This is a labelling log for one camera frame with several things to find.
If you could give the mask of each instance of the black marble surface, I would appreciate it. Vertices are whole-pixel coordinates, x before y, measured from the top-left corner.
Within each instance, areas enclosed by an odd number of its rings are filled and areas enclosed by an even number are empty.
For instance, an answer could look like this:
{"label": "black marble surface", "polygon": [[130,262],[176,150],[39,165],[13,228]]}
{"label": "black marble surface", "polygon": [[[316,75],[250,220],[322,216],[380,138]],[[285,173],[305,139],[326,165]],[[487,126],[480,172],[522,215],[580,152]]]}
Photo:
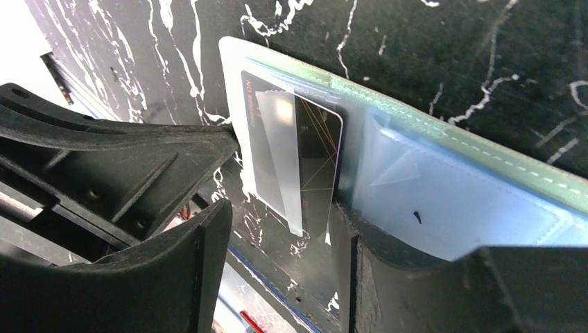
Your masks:
{"label": "black marble surface", "polygon": [[[588,0],[27,2],[58,61],[124,121],[230,122],[218,40],[231,35],[588,177]],[[293,306],[306,291],[336,317],[329,247],[287,233],[239,164],[205,190],[241,213],[233,244],[295,281],[272,280]]]}

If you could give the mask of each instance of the black card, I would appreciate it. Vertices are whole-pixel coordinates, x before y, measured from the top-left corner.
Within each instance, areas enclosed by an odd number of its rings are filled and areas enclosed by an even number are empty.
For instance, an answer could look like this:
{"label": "black card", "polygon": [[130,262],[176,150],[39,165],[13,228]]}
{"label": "black card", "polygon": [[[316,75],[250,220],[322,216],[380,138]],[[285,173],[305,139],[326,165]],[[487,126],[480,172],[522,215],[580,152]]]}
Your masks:
{"label": "black card", "polygon": [[[241,72],[241,77],[257,195],[278,214],[286,216],[274,159],[256,98],[256,92],[285,90],[246,71]],[[336,113],[300,96],[294,96],[293,100],[302,226],[311,236],[319,237],[326,230],[333,200],[343,120]]]}

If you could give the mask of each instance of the marble countertop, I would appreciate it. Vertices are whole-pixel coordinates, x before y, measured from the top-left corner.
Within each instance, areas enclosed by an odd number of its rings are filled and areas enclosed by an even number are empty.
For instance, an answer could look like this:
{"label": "marble countertop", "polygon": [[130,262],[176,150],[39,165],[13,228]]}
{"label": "marble countertop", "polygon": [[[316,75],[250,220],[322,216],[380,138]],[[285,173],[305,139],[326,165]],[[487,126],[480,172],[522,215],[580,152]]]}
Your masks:
{"label": "marble countertop", "polygon": [[[27,2],[58,62],[124,121],[229,123],[218,40],[231,35],[588,178],[588,0]],[[285,274],[294,307],[319,289],[315,308],[336,318],[318,271],[328,246],[274,237],[280,220],[242,190],[240,163],[206,189],[236,203],[232,244],[275,263],[260,271]]]}

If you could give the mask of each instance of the black plastic part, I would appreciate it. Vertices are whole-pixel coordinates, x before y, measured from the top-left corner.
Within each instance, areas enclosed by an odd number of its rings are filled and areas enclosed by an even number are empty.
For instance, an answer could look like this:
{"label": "black plastic part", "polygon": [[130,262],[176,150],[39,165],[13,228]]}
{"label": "black plastic part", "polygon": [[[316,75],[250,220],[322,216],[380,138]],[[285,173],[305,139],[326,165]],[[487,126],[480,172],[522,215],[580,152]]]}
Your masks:
{"label": "black plastic part", "polygon": [[0,256],[0,332],[210,333],[231,220],[220,200],[94,264]]}
{"label": "black plastic part", "polygon": [[[104,252],[88,246],[83,230],[102,249],[161,232],[237,148],[230,127],[95,120],[17,85],[0,87],[0,181],[43,204],[43,219],[74,222],[60,236],[92,248],[89,260]],[[44,230],[35,232],[55,237]]]}
{"label": "black plastic part", "polygon": [[479,248],[444,262],[337,205],[342,332],[588,332],[588,250]]}

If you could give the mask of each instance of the light blue surface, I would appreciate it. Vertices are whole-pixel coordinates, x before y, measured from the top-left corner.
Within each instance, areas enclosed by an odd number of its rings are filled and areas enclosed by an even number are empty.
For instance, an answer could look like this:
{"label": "light blue surface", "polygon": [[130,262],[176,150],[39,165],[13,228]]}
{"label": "light blue surface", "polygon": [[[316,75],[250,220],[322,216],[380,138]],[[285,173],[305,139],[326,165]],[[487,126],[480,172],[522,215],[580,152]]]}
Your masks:
{"label": "light blue surface", "polygon": [[447,260],[484,245],[588,244],[586,216],[387,128],[388,118],[371,111],[364,122],[352,207],[370,223]]}

